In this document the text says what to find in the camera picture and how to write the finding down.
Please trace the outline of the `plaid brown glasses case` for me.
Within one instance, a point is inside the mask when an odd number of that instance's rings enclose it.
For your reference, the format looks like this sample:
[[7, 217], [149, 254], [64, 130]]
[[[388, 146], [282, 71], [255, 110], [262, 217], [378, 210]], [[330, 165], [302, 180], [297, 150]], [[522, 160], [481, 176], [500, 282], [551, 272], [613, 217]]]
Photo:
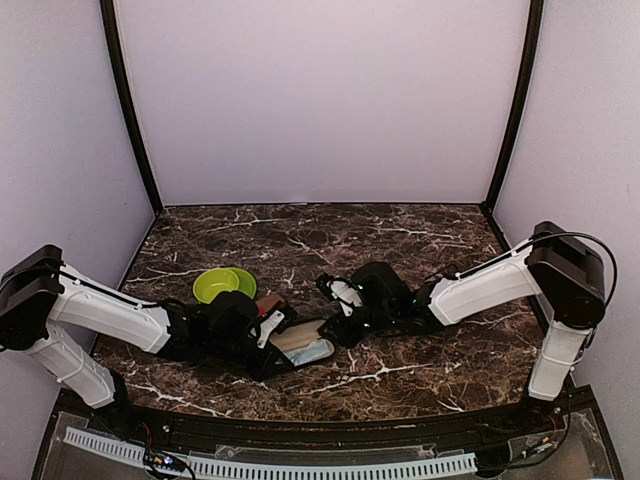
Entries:
[[269, 317], [275, 311], [279, 311], [284, 316], [287, 316], [289, 308], [287, 300], [279, 294], [269, 294], [261, 297], [256, 301], [256, 306], [260, 318]]

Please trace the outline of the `blue cleaning cloth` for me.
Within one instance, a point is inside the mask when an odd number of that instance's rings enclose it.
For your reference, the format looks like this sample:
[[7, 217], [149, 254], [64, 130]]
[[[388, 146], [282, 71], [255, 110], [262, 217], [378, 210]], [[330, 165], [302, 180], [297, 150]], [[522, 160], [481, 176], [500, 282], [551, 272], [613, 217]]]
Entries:
[[327, 339], [320, 338], [312, 341], [306, 347], [301, 347], [287, 354], [287, 358], [295, 367], [302, 367], [331, 357], [335, 347]]

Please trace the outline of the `black quilted glasses case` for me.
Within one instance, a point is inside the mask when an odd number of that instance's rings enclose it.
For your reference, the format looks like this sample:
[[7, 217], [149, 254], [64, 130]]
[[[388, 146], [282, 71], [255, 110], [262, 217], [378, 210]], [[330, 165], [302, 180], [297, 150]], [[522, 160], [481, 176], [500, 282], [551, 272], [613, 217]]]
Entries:
[[306, 347], [314, 340], [320, 338], [327, 339], [320, 333], [320, 329], [325, 325], [325, 323], [325, 320], [307, 321], [305, 323], [290, 326], [283, 333], [273, 332], [265, 348], [260, 349], [264, 353], [270, 354], [268, 360], [270, 371], [276, 375], [306, 368], [323, 361], [320, 360], [302, 367], [295, 367], [287, 358], [287, 354], [298, 348]]

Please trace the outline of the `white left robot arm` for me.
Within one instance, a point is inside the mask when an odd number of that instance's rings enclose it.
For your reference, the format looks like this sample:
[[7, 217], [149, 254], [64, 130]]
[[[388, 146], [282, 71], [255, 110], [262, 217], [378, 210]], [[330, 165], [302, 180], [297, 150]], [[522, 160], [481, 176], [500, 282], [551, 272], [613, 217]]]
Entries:
[[145, 302], [96, 283], [46, 245], [1, 277], [1, 345], [22, 351], [72, 389], [120, 436], [141, 427], [124, 380], [93, 360], [64, 330], [75, 325], [174, 362], [217, 356], [261, 381], [293, 368], [301, 347], [291, 309], [263, 311], [247, 295], [223, 292], [209, 304]]

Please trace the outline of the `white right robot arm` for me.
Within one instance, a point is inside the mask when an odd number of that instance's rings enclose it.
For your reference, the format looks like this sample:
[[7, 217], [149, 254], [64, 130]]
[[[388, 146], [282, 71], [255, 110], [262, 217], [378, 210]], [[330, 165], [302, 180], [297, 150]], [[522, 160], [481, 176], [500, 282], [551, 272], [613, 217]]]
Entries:
[[615, 256], [607, 245], [590, 248], [594, 240], [541, 222], [507, 252], [467, 271], [439, 271], [416, 290], [386, 262], [370, 262], [348, 279], [323, 274], [316, 285], [339, 310], [319, 332], [351, 348], [369, 332], [434, 334], [499, 305], [543, 297], [553, 318], [529, 376], [528, 397], [510, 413], [511, 426], [530, 434], [547, 420], [547, 402], [560, 394], [617, 288], [616, 279], [605, 279], [604, 267]]

